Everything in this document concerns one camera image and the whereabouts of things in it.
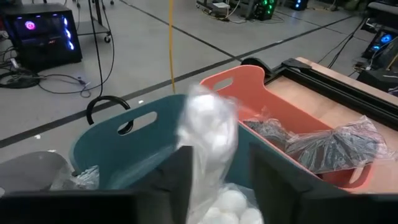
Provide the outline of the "bagged black hair accessories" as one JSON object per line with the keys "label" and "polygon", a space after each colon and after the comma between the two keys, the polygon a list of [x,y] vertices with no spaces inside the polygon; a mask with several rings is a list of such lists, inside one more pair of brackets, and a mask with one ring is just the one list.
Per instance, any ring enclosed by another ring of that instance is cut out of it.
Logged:
{"label": "bagged black hair accessories", "polygon": [[243,123],[315,174],[355,169],[377,159],[393,159],[384,137],[366,116],[331,130],[295,134],[279,120]]}

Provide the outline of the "black metal cart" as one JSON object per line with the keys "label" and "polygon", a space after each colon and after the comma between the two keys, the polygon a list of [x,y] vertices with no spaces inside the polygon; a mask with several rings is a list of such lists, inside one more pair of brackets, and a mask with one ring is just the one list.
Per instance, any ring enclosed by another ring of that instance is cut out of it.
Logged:
{"label": "black metal cart", "polygon": [[80,5],[81,0],[72,0],[78,9],[77,21],[75,22],[78,36],[104,34],[104,41],[108,44],[112,41],[112,33],[109,27],[103,24],[102,16],[105,17],[106,25],[109,25],[106,14],[106,6],[103,0],[90,0],[95,5],[96,16],[91,15],[89,21],[81,21],[80,19]]}

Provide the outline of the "bagged grey blue toothbrush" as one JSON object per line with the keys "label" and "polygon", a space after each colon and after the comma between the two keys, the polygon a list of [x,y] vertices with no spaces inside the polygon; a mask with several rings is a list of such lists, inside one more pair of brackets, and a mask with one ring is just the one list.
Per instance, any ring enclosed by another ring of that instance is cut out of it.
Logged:
{"label": "bagged grey blue toothbrush", "polygon": [[55,176],[50,190],[96,190],[99,186],[99,166],[92,166],[78,175],[73,175],[69,167],[65,166]]}

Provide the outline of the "large computer blue lights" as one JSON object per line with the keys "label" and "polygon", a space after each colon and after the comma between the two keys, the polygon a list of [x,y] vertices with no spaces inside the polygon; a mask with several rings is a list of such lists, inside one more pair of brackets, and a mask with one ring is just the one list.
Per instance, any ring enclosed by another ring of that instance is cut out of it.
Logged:
{"label": "large computer blue lights", "polygon": [[372,70],[391,70],[398,67],[398,29],[379,29],[362,53]]}

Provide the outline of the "black computer green lights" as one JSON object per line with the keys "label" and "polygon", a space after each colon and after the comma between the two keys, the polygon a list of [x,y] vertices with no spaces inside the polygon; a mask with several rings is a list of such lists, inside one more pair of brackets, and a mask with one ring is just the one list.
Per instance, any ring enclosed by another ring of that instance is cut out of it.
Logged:
{"label": "black computer green lights", "polygon": [[259,21],[271,20],[277,0],[257,0],[254,5],[254,18]]}

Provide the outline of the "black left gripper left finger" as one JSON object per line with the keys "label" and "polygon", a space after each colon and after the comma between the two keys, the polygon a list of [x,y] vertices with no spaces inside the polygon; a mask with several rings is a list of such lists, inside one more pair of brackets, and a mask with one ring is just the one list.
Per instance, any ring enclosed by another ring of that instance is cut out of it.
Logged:
{"label": "black left gripper left finger", "polygon": [[166,194],[173,200],[189,200],[192,187],[193,148],[182,146],[131,185],[150,194]]}

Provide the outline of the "black case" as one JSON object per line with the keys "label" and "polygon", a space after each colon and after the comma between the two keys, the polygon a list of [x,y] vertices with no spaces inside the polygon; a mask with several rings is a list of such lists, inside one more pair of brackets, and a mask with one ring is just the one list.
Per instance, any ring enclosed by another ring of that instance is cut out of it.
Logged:
{"label": "black case", "polygon": [[384,92],[398,90],[398,72],[388,70],[363,70],[356,80]]}

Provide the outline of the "orange plastic bin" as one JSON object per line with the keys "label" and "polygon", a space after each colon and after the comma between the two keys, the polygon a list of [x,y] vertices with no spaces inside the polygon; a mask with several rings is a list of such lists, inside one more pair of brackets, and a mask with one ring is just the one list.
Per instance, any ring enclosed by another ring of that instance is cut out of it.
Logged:
{"label": "orange plastic bin", "polygon": [[220,96],[230,96],[243,105],[239,109],[238,149],[226,176],[227,182],[251,187],[249,175],[249,143],[258,143],[275,153],[282,153],[274,144],[246,126],[243,121],[268,111],[282,126],[293,133],[311,133],[331,127],[316,117],[273,94],[264,86],[265,73],[255,65],[240,65],[203,79],[200,83],[210,89],[223,80],[232,83],[217,90]]}

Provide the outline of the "teal plastic bin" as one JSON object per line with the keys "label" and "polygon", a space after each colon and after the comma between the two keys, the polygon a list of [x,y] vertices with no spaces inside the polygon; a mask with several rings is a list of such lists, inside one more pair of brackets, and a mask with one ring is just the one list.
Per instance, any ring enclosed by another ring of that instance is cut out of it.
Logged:
{"label": "teal plastic bin", "polygon": [[185,95],[172,95],[92,125],[70,150],[77,172],[99,166],[99,189],[131,185],[177,150]]}

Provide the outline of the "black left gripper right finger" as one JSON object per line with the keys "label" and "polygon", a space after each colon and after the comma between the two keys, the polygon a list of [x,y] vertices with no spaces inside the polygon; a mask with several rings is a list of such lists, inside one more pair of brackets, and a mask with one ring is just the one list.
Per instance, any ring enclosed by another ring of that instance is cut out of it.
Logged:
{"label": "black left gripper right finger", "polygon": [[346,192],[297,167],[273,149],[250,143],[251,182],[267,224],[337,224]]}

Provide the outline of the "black computer pink blue lights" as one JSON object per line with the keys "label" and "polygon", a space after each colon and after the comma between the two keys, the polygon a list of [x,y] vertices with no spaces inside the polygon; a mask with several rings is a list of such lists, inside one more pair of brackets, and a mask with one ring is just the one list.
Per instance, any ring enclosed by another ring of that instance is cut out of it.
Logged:
{"label": "black computer pink blue lights", "polygon": [[72,11],[60,3],[0,7],[21,65],[39,72],[82,60]]}

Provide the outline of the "grey plastic bin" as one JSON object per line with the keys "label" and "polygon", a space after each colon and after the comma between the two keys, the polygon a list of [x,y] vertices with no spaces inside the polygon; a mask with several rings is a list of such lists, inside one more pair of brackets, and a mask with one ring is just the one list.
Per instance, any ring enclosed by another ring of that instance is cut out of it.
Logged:
{"label": "grey plastic bin", "polygon": [[0,197],[11,192],[48,190],[68,162],[56,152],[39,151],[0,162]]}

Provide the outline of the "small computer blue lights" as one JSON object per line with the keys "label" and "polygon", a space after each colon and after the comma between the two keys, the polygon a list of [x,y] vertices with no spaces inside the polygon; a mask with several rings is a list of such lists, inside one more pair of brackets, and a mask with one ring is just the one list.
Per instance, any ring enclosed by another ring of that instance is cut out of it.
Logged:
{"label": "small computer blue lights", "polygon": [[293,0],[291,8],[296,11],[304,11],[307,8],[308,0]]}

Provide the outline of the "bagged white cotton balls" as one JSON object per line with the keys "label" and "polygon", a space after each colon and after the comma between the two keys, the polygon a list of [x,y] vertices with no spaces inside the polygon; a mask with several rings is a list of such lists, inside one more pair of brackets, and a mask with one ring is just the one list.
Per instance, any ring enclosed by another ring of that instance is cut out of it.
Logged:
{"label": "bagged white cotton balls", "polygon": [[250,180],[253,136],[240,127],[234,100],[191,86],[177,134],[180,147],[193,149],[187,224],[263,224]]}

